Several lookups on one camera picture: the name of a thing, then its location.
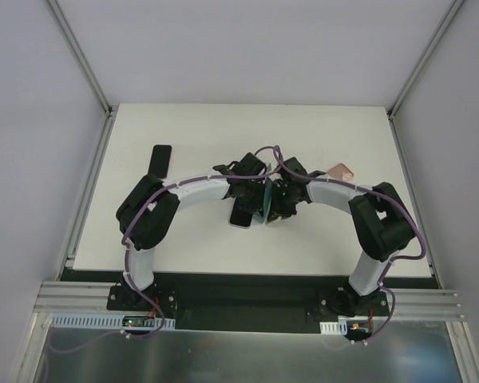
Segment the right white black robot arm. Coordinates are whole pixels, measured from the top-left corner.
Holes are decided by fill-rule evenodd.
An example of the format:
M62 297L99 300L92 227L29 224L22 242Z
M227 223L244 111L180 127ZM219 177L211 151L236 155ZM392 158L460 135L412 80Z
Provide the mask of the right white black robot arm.
M362 253L344 287L327 299L329 310L347 317L368 310L381 290L390 261L417 236L414 221L394 186L348 186L325 172L309 173L294 157L285 160L271 187L265 222L297 214L299 203L318 203L346 212L352 218Z

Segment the pink phone case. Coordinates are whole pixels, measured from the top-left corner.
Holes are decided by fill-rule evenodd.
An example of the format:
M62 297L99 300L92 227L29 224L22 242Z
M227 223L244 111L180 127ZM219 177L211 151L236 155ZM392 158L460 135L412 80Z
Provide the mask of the pink phone case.
M337 180L350 182L354 178L354 173L343 163L336 164L335 166L326 170L326 174Z

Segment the black phone clear case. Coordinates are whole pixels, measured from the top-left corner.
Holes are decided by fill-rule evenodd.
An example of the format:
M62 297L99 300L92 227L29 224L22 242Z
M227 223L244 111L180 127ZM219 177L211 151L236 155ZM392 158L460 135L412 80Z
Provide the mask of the black phone clear case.
M245 211L241 203L236 200L232 206L228 223L233 227L248 229L251 226L253 214Z

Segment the phone from beige case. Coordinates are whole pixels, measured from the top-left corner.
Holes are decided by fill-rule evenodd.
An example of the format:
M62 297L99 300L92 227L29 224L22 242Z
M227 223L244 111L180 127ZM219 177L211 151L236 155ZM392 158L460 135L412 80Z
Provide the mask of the phone from beige case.
M264 224L267 221L267 215L271 206L271 193L273 181L270 178L266 178L264 181L263 198L261 200L260 209L254 214L255 221L257 223Z

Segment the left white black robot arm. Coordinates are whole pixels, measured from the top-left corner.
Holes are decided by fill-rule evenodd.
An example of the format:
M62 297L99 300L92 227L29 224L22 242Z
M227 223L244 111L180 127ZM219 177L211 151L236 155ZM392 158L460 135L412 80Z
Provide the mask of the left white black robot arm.
M123 279L129 287L125 301L134 310L152 303L152 262L155 247L167 235L178 211L208 201L233 199L229 223L248 228L263 218L266 177L270 168L252 153L242 160L213 167L207 174L186 180L163 181L143 176L119 206L116 218L125 246Z

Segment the beige phone case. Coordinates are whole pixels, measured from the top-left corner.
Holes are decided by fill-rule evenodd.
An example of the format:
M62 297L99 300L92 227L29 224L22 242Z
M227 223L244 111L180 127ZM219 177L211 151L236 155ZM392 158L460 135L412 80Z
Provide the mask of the beige phone case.
M275 223L284 219L284 216L278 213L277 211L269 211L267 213L266 224Z

